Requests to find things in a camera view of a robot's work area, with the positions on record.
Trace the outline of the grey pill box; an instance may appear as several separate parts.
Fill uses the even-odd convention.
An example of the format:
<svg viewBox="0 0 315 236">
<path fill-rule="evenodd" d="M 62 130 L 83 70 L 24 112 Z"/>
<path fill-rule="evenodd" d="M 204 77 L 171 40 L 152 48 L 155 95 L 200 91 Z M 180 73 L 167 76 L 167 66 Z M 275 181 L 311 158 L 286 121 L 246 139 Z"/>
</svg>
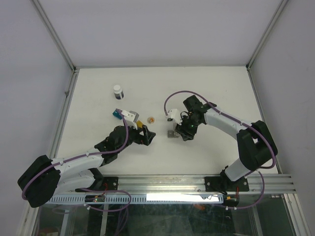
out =
<svg viewBox="0 0 315 236">
<path fill-rule="evenodd" d="M 180 134 L 176 131 L 177 123 L 172 124 L 172 128 L 167 130 L 168 138 L 179 138 Z"/>
</svg>

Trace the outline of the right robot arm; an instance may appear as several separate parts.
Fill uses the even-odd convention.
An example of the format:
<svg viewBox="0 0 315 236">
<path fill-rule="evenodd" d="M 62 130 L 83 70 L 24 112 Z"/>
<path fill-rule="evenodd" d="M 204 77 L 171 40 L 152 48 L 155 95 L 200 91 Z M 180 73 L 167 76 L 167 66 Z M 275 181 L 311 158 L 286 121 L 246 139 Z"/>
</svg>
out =
<svg viewBox="0 0 315 236">
<path fill-rule="evenodd" d="M 230 135 L 237 142 L 239 157 L 230 166 L 226 166 L 220 177 L 210 183 L 214 191 L 226 194 L 240 186 L 242 178 L 261 168 L 278 154 L 278 149 L 266 125 L 261 120 L 244 123 L 229 114 L 215 109 L 215 104 L 203 104 L 195 95 L 183 102 L 186 111 L 175 126 L 183 141 L 194 139 L 198 126 L 213 126 Z"/>
</svg>

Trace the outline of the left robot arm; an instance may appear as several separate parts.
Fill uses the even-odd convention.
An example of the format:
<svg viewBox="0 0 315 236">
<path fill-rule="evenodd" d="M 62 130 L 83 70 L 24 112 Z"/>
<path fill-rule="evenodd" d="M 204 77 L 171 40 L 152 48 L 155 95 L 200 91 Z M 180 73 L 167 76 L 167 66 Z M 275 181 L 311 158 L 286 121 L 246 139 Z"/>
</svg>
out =
<svg viewBox="0 0 315 236">
<path fill-rule="evenodd" d="M 117 159 L 118 154 L 135 143 L 148 146 L 155 132 L 143 125 L 141 128 L 117 126 L 103 141 L 80 157 L 50 159 L 42 155 L 21 175 L 17 183 L 22 198 L 36 208 L 53 196 L 70 190 L 101 191 L 104 180 L 98 170 Z"/>
</svg>

